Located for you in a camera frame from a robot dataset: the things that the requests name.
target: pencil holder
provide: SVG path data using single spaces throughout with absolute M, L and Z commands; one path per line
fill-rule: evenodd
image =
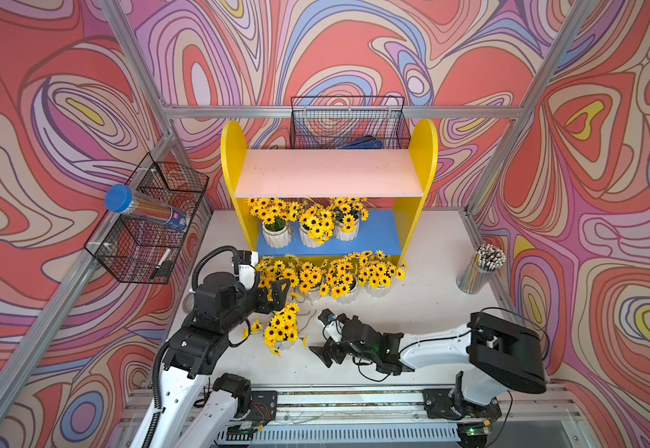
M 457 286 L 467 294 L 476 294 L 486 282 L 496 273 L 496 270 L 487 270 L 477 265 L 477 255 L 474 254 L 464 271 L 457 277 Z

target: blue shelf board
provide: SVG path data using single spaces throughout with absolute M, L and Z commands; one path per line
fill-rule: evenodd
M 340 256 L 364 250 L 382 250 L 387 255 L 401 255 L 400 237 L 394 225 L 392 210 L 370 210 L 367 221 L 360 223 L 360 232 L 352 241 L 330 238 L 324 245 L 311 249 L 300 242 L 299 223 L 291 223 L 294 228 L 290 244 L 274 249 L 266 244 L 263 228 L 258 236 L 258 255 L 260 256 Z

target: pink shelf board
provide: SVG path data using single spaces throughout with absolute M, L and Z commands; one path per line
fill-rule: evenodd
M 406 149 L 249 150 L 236 198 L 420 197 Z

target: ventilation grille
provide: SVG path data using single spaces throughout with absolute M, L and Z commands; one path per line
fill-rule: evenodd
M 248 438 L 226 437 L 218 444 L 242 444 Z M 294 424 L 266 426 L 253 435 L 252 444 L 459 442 L 456 423 L 405 424 Z

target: yellow shelf side panel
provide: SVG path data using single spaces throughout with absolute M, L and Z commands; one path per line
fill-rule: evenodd
M 394 200 L 394 223 L 397 226 L 397 235 L 400 237 L 402 255 L 393 257 L 395 264 L 401 265 L 401 260 L 407 253 L 410 246 L 412 235 L 415 233 L 419 214 L 425 206 L 425 201 L 432 186 L 432 180 L 435 178 L 437 170 L 437 153 L 439 151 L 439 141 L 437 139 L 437 128 L 435 123 L 426 118 L 420 120 L 415 130 L 412 132 L 410 140 L 410 156 L 417 171 L 419 183 L 422 184 L 424 194 L 419 198 L 397 198 Z
M 223 167 L 223 179 L 231 194 L 231 202 L 238 215 L 243 234 L 246 236 L 250 250 L 256 250 L 258 246 L 258 234 L 260 232 L 260 220 L 250 214 L 250 207 L 247 199 L 237 199 L 235 188 L 238 186 L 240 172 L 243 169 L 243 162 L 246 161 L 248 144 L 246 135 L 236 121 L 228 121 L 223 126 L 221 134 L 221 165 Z

